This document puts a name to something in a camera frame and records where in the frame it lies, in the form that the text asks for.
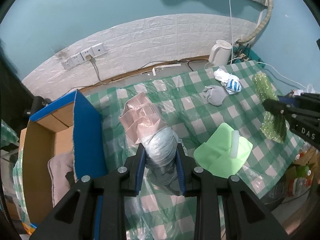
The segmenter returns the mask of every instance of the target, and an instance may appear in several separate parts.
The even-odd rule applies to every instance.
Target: blue wall
[[[252,47],[282,75],[320,91],[320,27],[303,0],[274,0],[270,22]],[[301,87],[265,67],[283,93]]]
[[[256,22],[262,5],[232,0],[233,17]],[[177,13],[229,15],[228,0],[16,0],[0,25],[4,54],[20,79],[97,31]]]

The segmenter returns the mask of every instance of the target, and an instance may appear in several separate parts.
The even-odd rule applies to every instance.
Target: green sparkly cloth
[[[252,77],[252,83],[256,89],[256,94],[261,102],[263,102],[267,98],[278,100],[278,97],[273,91],[265,73],[260,72],[255,74]],[[274,140],[278,143],[284,143],[287,136],[285,118],[281,114],[274,116],[270,112],[266,111],[260,129],[268,139]]]

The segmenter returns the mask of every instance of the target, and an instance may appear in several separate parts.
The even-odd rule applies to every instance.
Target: blue box side
[[[79,91],[74,106],[73,143],[78,179],[84,175],[96,178],[108,173],[102,145],[101,115]]]
[[[42,108],[38,112],[34,113],[32,116],[30,116],[30,120],[33,122],[36,122],[40,120],[41,118],[45,117],[46,115],[52,113],[53,111],[66,106],[67,104],[72,103],[75,100],[76,93],[78,90],[70,92],[57,100],[53,101],[51,104],[48,104],[46,107]]]

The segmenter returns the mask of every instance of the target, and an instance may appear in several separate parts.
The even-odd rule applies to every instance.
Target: power outlet
[[[68,58],[67,60],[62,61],[61,63],[62,63],[65,70],[70,70],[71,68],[73,68],[75,66],[75,64],[72,62],[71,58]]]
[[[77,54],[73,55],[71,57],[71,60],[72,60],[74,65],[79,65],[79,64],[84,62],[84,59],[83,59],[83,57],[81,56],[80,53],[77,53]]]
[[[93,50],[93,53],[94,55],[97,57],[97,56],[100,56],[102,54],[104,54],[106,51],[104,50],[104,47],[103,47],[103,44],[102,43],[98,43],[94,46],[91,47],[92,50]]]
[[[94,57],[94,53],[93,53],[92,48],[87,48],[87,49],[81,51],[80,53],[81,53],[81,55],[82,55],[82,57],[84,58],[85,61],[86,61],[85,56],[87,56],[87,55],[91,55],[91,57]]]

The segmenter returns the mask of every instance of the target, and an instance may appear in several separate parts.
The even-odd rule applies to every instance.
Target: gray sock
[[[206,86],[202,92],[207,102],[214,106],[221,106],[227,96],[225,89],[220,86]]]

